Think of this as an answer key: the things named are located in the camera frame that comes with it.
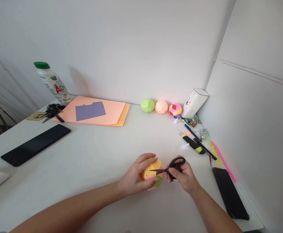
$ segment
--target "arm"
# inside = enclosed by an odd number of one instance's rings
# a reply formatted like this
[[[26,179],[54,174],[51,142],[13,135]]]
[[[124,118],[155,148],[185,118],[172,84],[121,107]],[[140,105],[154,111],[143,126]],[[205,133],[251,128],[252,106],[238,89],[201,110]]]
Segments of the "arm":
[[[183,189],[190,194],[195,202],[209,233],[242,233],[238,225],[200,186],[190,164],[186,161],[180,166],[181,172],[175,168],[168,171],[179,181]],[[167,175],[169,183],[173,182]]]
[[[153,187],[158,178],[143,181],[140,173],[158,159],[155,156],[153,153],[142,154],[119,181],[58,202],[32,216],[10,233],[76,232],[107,205]]]

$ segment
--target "paper ball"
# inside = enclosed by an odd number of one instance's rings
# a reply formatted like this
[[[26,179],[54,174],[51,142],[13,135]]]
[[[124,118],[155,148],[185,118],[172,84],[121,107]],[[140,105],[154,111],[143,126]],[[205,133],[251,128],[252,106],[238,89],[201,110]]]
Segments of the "paper ball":
[[[143,170],[141,173],[141,178],[143,180],[148,180],[152,177],[155,177],[156,172],[150,171],[154,169],[164,169],[160,160],[157,160],[156,162],[150,164],[145,170]],[[158,176],[160,176],[162,179],[158,180],[152,188],[148,189],[148,191],[156,189],[160,186],[161,182],[164,180],[164,173],[158,174]]]
[[[154,109],[154,102],[151,99],[145,99],[141,103],[141,109],[146,113],[152,112]]]
[[[172,104],[170,105],[170,107],[168,108],[168,111],[170,112],[170,115],[177,117],[181,114],[181,106],[179,104]]]
[[[167,111],[167,103],[165,101],[158,101],[155,103],[155,111],[159,114],[163,114]]]

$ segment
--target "blue paper cutout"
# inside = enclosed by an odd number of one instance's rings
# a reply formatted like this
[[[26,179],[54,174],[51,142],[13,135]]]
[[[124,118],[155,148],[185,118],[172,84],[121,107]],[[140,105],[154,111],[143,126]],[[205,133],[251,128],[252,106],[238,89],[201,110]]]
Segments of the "blue paper cutout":
[[[93,102],[91,105],[76,106],[76,120],[86,120],[106,115],[103,102]]]

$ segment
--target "person's left hand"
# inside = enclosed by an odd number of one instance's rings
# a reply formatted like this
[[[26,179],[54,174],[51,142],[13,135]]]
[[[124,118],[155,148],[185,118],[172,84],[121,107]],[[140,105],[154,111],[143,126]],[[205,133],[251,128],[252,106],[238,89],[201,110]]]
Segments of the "person's left hand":
[[[144,181],[140,176],[141,172],[145,168],[158,160],[155,156],[156,154],[153,153],[146,153],[139,156],[130,166],[126,174],[118,181],[119,191],[124,196],[129,196],[150,189],[158,181],[158,178],[156,177]]]

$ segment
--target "black smartphone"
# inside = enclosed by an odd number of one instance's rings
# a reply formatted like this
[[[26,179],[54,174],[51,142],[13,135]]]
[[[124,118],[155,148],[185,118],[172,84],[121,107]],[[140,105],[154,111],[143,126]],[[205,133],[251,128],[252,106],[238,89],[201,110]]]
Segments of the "black smartphone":
[[[249,220],[249,215],[226,169],[213,168],[220,194],[231,218]]]
[[[10,163],[12,166],[18,167],[68,134],[70,131],[71,130],[65,126],[58,124],[28,142],[25,142],[19,147],[9,151],[1,156],[1,158]]]

